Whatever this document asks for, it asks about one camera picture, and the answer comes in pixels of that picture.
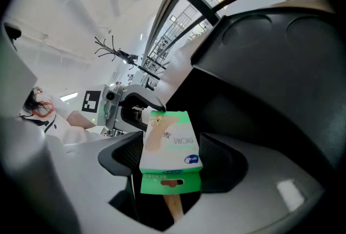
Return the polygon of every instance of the product label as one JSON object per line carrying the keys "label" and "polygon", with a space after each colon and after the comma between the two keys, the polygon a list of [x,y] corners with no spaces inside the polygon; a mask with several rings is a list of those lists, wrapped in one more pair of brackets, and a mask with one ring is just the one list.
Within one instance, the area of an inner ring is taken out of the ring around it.
{"label": "product label", "polygon": [[194,140],[192,138],[181,138],[181,139],[178,139],[178,138],[174,138],[174,143],[175,144],[188,144],[188,143],[193,143]]}
{"label": "product label", "polygon": [[192,163],[198,163],[198,159],[199,159],[198,155],[192,154],[192,155],[185,157],[184,161],[187,164],[192,164]]}
{"label": "product label", "polygon": [[163,173],[182,173],[183,170],[175,170],[175,171],[164,171]]}
{"label": "product label", "polygon": [[150,175],[148,173],[144,173],[143,177],[147,177],[147,178],[159,178],[159,179],[166,179],[167,176],[165,175]]}

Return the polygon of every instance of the black seat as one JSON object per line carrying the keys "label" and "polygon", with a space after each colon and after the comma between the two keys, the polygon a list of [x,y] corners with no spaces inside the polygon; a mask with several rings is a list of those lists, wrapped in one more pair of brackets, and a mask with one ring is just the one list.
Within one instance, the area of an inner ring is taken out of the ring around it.
{"label": "black seat", "polygon": [[346,141],[337,23],[333,14],[302,8],[222,18],[167,109],[187,110],[195,132],[276,149],[328,185]]}
{"label": "black seat", "polygon": [[230,191],[246,175],[248,162],[239,151],[211,138],[206,133],[199,137],[200,171],[203,193]]}

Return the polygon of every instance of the hair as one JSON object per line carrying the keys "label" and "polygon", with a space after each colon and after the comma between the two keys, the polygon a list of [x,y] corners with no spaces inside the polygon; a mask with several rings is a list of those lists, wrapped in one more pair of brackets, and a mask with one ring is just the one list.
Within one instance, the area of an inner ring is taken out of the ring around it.
{"label": "hair", "polygon": [[33,90],[31,90],[28,98],[26,99],[23,109],[26,112],[30,112],[32,110],[37,110],[40,107],[45,107],[41,102],[36,101],[36,96]]}

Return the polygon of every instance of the green packaging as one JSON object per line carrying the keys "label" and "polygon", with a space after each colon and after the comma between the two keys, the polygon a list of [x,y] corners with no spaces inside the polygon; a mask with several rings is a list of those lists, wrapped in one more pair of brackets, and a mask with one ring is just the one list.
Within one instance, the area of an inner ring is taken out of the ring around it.
{"label": "green packaging", "polygon": [[201,190],[201,177],[199,172],[150,174],[144,173],[141,193],[151,195],[177,195]]}

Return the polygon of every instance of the blue logo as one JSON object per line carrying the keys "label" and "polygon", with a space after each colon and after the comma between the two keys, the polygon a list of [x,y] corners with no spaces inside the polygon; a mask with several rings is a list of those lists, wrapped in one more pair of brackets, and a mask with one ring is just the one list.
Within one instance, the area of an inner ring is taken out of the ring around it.
{"label": "blue logo", "polygon": [[187,164],[198,163],[198,159],[199,159],[198,155],[192,154],[185,158],[185,163]]}

